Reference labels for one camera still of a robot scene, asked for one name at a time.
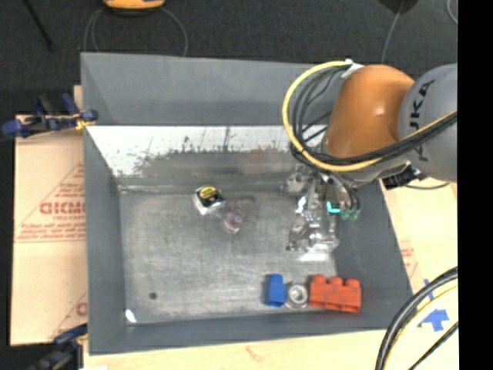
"black cable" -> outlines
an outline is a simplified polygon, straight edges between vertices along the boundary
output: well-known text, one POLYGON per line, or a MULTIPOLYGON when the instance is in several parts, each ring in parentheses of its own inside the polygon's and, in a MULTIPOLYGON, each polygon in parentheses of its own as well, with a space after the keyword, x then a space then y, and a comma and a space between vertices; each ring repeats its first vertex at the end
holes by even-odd
POLYGON ((309 122, 304 126, 304 116, 308 111, 308 107, 328 89, 328 87, 334 80, 335 75, 338 72, 343 71, 350 66, 351 64, 348 64, 346 66, 340 66, 337 68, 333 67, 328 69, 327 71, 321 72, 317 76, 314 76, 312 79, 310 79, 308 83, 305 85, 305 87, 303 87, 302 90, 300 91, 300 95, 297 97, 294 106, 292 108, 291 126, 293 128, 293 134, 298 139, 298 141, 300 141, 300 144, 304 149, 310 149, 307 142, 312 140, 318 134, 321 134, 321 131, 319 131, 318 134, 312 135, 309 138, 304 138, 302 134, 305 133, 313 125, 319 123, 322 119, 327 118, 331 114, 331 111, 328 111, 327 113, 318 116, 316 119, 313 119, 311 122, 309 122), (324 87, 314 95, 314 92, 317 89, 317 87, 327 77, 328 77, 328 81, 325 83, 324 87))
POLYGON ((31 2, 29 0, 22 0, 22 2, 24 3, 24 6, 28 9, 31 18, 34 20, 35 24, 38 26, 39 31, 41 32, 41 35, 45 39, 46 47, 50 52, 54 52, 56 50, 55 43, 52 41, 51 37, 47 33, 45 26, 39 19, 38 14, 36 13, 36 10, 34 10, 31 2))
POLYGON ((446 182, 446 183, 442 183, 440 185, 435 185, 433 187, 418 187, 418 186, 415 186, 415 185, 404 185, 406 188, 411 188, 411 189, 419 189, 419 190, 436 190, 436 189, 441 189, 441 188, 445 188, 447 187, 448 185, 450 185, 449 182, 446 182))
POLYGON ((445 343, 459 328, 459 321, 449 328, 408 370, 415 370, 426 358, 445 343))
POLYGON ((394 319, 390 323, 385 333, 384 339, 381 342, 380 349, 378 351, 377 362, 375 364, 375 370, 382 370, 387 361, 387 356, 391 350, 394 340, 398 332, 409 321, 409 318, 413 314, 418 305, 435 289, 447 284, 458 278, 458 267, 444 272, 436 277, 431 283, 425 285, 420 291, 409 298, 399 312, 394 316, 394 319))
POLYGON ((307 82, 305 87, 302 88, 300 91, 300 94, 298 95, 297 99, 295 100, 295 103, 292 107, 291 111, 291 126, 293 130, 294 136, 298 139, 300 142, 301 146, 303 147, 304 150, 306 150, 309 154, 311 154, 313 157, 316 157, 322 162, 326 163, 332 163, 334 165, 338 166, 347 166, 351 165, 354 163, 358 162, 365 162, 369 160, 375 160, 375 159, 380 159, 381 162, 384 162, 389 159, 393 159, 397 156, 404 155, 405 153, 412 151, 415 149, 417 146, 421 145, 425 141, 429 140, 431 137, 436 136, 439 134, 442 130, 447 129, 450 125, 455 123, 457 121, 457 112, 452 113, 450 116, 447 118, 443 119, 439 123, 434 124, 433 126, 428 127, 425 129, 423 132, 416 134, 414 136, 410 136, 406 139, 403 139, 401 141, 398 141, 394 144, 391 144, 390 146, 386 146, 384 148, 381 148, 379 150, 375 150, 369 153, 365 153, 363 155, 359 156, 352 156, 349 158, 335 158, 328 153, 320 153, 317 152, 316 150, 311 149, 311 147, 308 146, 307 141, 313 139, 315 135, 309 137, 308 139, 305 139, 303 137, 303 133, 308 130, 312 125, 317 123, 319 119, 323 119, 327 116, 330 115, 330 112, 323 114, 322 116, 318 117, 317 119, 314 119, 312 122, 310 122, 308 125, 304 127, 304 116, 308 111, 308 106, 317 98, 319 97, 322 92, 317 93, 315 96, 313 96, 313 93, 315 92, 315 89, 320 85, 320 83, 329 77, 329 81, 322 89, 323 91, 327 89, 327 87, 330 85, 330 81, 333 80, 335 77, 335 74, 341 70, 346 69, 346 66, 341 66, 338 69, 329 69, 325 72, 319 73, 319 75, 314 76, 310 81, 307 82))

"blue clamp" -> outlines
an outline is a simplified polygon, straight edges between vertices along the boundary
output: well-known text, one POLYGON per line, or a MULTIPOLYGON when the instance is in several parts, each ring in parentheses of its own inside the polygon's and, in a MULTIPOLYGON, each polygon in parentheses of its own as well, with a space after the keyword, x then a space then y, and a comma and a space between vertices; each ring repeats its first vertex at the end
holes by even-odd
POLYGON ((282 307, 286 302, 286 287, 281 274, 270 274, 265 284, 265 304, 282 307))
POLYGON ((99 118, 95 109, 80 111, 68 93, 62 94, 62 105, 65 115, 60 116, 54 111, 46 95, 41 95, 34 105, 33 115, 28 116, 24 121, 13 119, 2 124, 0 134, 4 137, 26 138, 34 134, 81 126, 81 124, 91 123, 99 118))
POLYGON ((69 342, 75 340, 76 338, 79 338, 83 335, 87 335, 87 324, 82 324, 79 326, 75 326, 72 329, 69 329, 68 331, 64 331, 60 335, 56 336, 53 339, 53 343, 55 345, 66 345, 69 342))

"red block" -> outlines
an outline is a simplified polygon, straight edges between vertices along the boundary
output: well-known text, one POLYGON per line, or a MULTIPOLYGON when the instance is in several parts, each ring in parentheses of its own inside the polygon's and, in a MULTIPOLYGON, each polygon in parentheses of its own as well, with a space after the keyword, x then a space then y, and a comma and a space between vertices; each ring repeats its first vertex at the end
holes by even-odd
POLYGON ((345 283, 341 277, 331 277, 329 281, 321 274, 310 282, 309 304, 327 310, 359 312, 361 309, 361 286, 354 278, 345 283))

